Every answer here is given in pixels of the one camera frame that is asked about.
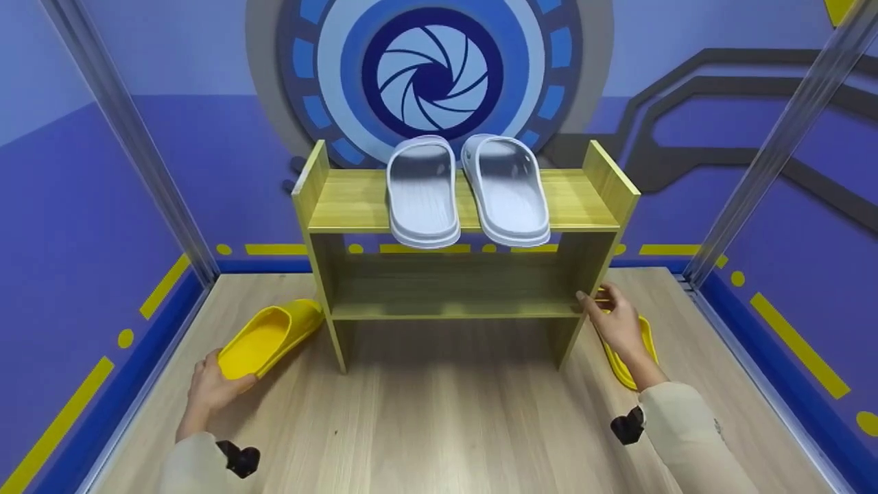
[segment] yellow stripe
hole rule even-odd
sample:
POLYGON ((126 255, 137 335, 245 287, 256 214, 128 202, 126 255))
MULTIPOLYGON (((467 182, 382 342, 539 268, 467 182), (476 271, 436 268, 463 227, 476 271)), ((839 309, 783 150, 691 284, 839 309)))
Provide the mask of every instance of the yellow stripe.
POLYGON ((140 313, 144 318, 149 320, 149 318, 153 316, 155 310, 162 305, 162 301, 164 301, 164 298, 170 293, 171 288, 173 288, 177 281, 180 280, 180 277, 183 276, 187 267, 189 267, 189 256, 183 254, 174 265, 171 266, 170 271, 164 275, 164 278, 162 278, 159 285, 155 287, 153 293, 149 294, 147 301, 143 302, 143 305, 140 306, 140 313))
POLYGON ((247 243, 244 249, 251 256, 307 256, 303 243, 247 243))
POLYGON ((829 365, 808 345, 802 335, 791 326, 777 309, 761 293, 757 292, 750 300, 750 305, 759 312, 766 323, 772 327, 777 336, 781 337, 796 357, 811 371, 814 377, 823 384, 833 398, 839 399, 851 391, 844 381, 835 374, 829 365))
POLYGON ((441 249, 430 249, 430 250, 422 250, 422 249, 412 249, 411 247, 406 247, 405 245, 400 245, 399 243, 382 243, 378 246, 378 251, 382 254, 420 254, 420 253, 430 253, 430 252, 438 252, 443 254, 462 254, 469 252, 471 246, 467 243, 456 243, 454 245, 449 245, 448 247, 443 247, 441 249))
POLYGON ((853 0, 824 0, 826 10, 829 12, 829 19, 833 27, 838 27, 845 18, 847 11, 851 10, 853 0))
POLYGON ((91 369, 89 376, 85 378, 79 389, 70 397, 64 408, 52 424, 43 432, 37 443, 33 445, 31 451, 27 453, 24 460, 18 464, 12 475, 6 479, 3 486, 0 487, 0 494, 20 494, 24 492, 27 485, 31 483, 37 472, 43 467, 48 460, 49 455, 58 447, 61 439, 73 426, 79 415, 85 410, 85 406, 89 404, 91 398, 94 397, 97 390, 104 384, 110 372, 112 372, 113 364, 110 359, 102 357, 95 368, 91 369))
POLYGON ((509 250, 512 252, 558 252, 558 244, 547 243, 545 245, 537 245, 537 247, 513 247, 509 250))
POLYGON ((641 256, 694 256, 701 248, 699 244, 644 243, 640 246, 641 256))

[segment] hand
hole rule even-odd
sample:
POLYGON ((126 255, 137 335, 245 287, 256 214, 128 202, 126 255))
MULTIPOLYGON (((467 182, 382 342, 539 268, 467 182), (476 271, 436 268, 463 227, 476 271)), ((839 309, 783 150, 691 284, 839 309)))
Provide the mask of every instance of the hand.
POLYGON ((195 364, 192 384, 189 387, 187 408, 201 410, 208 415, 225 407, 239 394, 256 384, 255 374, 247 374, 240 379, 229 380, 222 374, 217 356, 220 349, 207 354, 204 360, 195 364))
POLYGON ((616 285, 605 283, 601 285, 601 291, 598 293, 607 296, 608 299, 596 302, 582 292, 576 292, 576 298, 592 319, 592 324, 601 338, 619 354, 637 389, 643 391, 667 382, 667 376, 646 350, 644 337, 640 334, 640 317, 637 309, 634 309, 616 285), (604 308, 609 309, 610 312, 604 312, 604 308))
POLYGON ((622 295, 622 291, 611 283, 601 285, 598 294, 599 299, 602 299, 603 295, 607 296, 608 300, 596 302, 583 292, 577 292, 576 298, 588 313, 601 338, 619 354, 623 362, 627 363, 644 356, 649 359, 643 336, 640 334, 637 309, 622 295), (605 313, 604 309, 609 309, 610 312, 605 313))
POLYGON ((240 379, 228 380, 220 370, 217 356, 220 350, 207 354, 195 364, 192 383, 189 386, 189 402, 180 425, 176 429, 176 441, 207 430, 207 420, 217 410, 232 402, 239 394, 256 384, 256 376, 247 374, 240 379))

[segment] beige sleeve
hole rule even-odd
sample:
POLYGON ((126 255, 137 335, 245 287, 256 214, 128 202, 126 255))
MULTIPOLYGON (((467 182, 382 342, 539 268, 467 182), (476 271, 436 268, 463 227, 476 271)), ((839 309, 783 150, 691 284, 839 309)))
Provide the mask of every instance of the beige sleeve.
POLYGON ((227 494, 226 463, 212 434, 194 434, 176 443, 165 458, 159 494, 227 494))
POLYGON ((663 382, 640 394, 644 430, 684 494, 758 492, 698 391, 663 382))

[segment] shoe rack shelf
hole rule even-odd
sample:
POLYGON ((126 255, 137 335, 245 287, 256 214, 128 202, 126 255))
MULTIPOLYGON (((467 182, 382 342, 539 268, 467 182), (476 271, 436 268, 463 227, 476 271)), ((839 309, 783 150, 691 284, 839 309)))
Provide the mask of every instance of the shoe rack shelf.
MULTIPOLYGON (((292 201, 342 372, 356 321, 381 319, 545 319, 561 366, 582 325, 574 294, 597 291, 640 192, 597 141, 581 168, 540 174, 557 251, 355 254, 344 234, 390 233, 385 171, 333 170, 317 141, 292 201)), ((480 232, 460 171, 456 185, 461 230, 480 232)))

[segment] yellow slipper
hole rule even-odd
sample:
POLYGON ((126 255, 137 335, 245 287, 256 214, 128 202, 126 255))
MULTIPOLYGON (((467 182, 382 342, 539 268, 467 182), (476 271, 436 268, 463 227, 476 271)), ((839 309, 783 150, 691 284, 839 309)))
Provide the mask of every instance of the yellow slipper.
POLYGON ((260 310, 219 353, 219 368, 227 379, 247 374, 262 378, 296 345, 323 324, 323 309, 313 300, 299 299, 260 310))
MULTIPOLYGON (((655 344, 652 343, 652 329, 650 328, 650 322, 643 316, 640 316, 640 335, 644 339, 646 351, 649 352, 652 359, 658 364, 659 357, 656 356, 656 347, 655 344)), ((607 354, 607 360, 609 360, 609 366, 613 369, 615 378, 618 379, 625 388, 637 391, 637 385, 634 383, 634 379, 631 378, 631 372, 628 370, 628 367, 624 362, 622 362, 619 354, 613 352, 603 339, 601 339, 601 343, 604 346, 604 353, 607 354)))

